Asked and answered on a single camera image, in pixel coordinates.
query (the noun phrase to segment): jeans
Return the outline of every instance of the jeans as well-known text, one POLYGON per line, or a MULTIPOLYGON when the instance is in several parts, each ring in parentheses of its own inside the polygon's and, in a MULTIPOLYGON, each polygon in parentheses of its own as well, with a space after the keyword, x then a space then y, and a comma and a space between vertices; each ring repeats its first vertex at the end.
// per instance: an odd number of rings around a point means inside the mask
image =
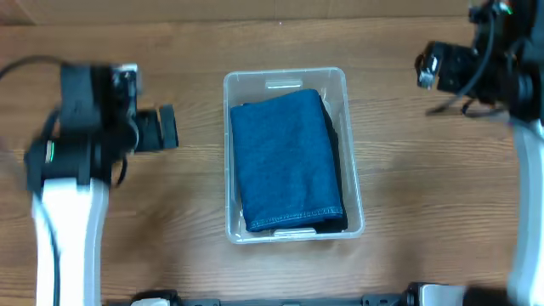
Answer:
POLYGON ((347 228, 337 135, 317 91, 236 106, 230 114, 247 231, 347 228))

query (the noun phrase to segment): robotic arm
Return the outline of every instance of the robotic arm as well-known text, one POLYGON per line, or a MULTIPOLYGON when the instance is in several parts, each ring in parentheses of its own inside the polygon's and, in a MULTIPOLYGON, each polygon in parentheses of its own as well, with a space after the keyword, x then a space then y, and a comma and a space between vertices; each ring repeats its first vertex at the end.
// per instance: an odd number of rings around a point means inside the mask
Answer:
POLYGON ((25 154, 37 232, 37 305, 99 306, 112 166, 122 161, 119 184, 126 154, 176 148, 178 136, 171 105, 158 113, 137 110, 136 65, 61 62, 60 70, 62 106, 25 154))
POLYGON ((428 111, 434 115, 459 99, 471 118, 510 115, 519 158, 518 245, 507 293, 519 306, 544 305, 544 1, 489 1, 471 8, 478 24, 471 48, 430 42, 416 59, 417 84, 456 97, 428 111), (470 111, 474 100, 489 111, 470 111))

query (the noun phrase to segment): wooden table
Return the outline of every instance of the wooden table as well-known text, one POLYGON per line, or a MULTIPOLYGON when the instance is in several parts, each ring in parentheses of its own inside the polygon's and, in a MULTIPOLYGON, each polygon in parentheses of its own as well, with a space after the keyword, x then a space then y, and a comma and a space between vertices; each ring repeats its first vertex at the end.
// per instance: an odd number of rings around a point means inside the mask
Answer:
MULTIPOLYGON (((136 62, 139 107, 174 104, 181 148, 130 158, 102 243, 103 298, 175 288, 186 298, 357 297, 410 281, 504 285, 516 239, 512 137, 497 123, 427 118, 447 95, 416 86, 428 40, 468 43, 459 18, 0 28, 0 63, 28 54, 136 62), (338 66, 348 79, 366 228, 361 238, 236 246, 224 233, 223 78, 338 66)), ((60 101, 58 68, 0 82, 0 131, 19 159, 60 101)), ((29 199, 0 185, 0 304, 32 305, 29 199)))

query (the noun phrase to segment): blue denim cloth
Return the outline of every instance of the blue denim cloth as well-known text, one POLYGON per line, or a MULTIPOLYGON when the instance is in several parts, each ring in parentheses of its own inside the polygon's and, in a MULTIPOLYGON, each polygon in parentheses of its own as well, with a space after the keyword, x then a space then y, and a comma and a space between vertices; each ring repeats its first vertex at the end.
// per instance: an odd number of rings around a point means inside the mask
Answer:
POLYGON ((236 106, 230 116, 247 231, 345 218, 317 91, 236 106))

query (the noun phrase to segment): clear plastic bin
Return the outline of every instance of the clear plastic bin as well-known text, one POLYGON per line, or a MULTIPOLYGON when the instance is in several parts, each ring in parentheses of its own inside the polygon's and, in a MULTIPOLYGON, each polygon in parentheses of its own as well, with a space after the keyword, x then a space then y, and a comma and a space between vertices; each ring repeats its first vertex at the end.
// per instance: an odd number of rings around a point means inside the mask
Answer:
POLYGON ((346 76, 336 67, 277 71, 236 71, 224 78, 224 181, 226 232, 233 243, 348 239, 359 237, 365 228, 359 178, 354 157, 354 141, 349 119, 346 76), (332 119, 340 145, 343 202, 348 228, 341 233, 316 234, 314 229, 276 229, 259 233, 246 231, 240 191, 235 173, 230 108, 289 94, 300 89, 316 89, 332 119))

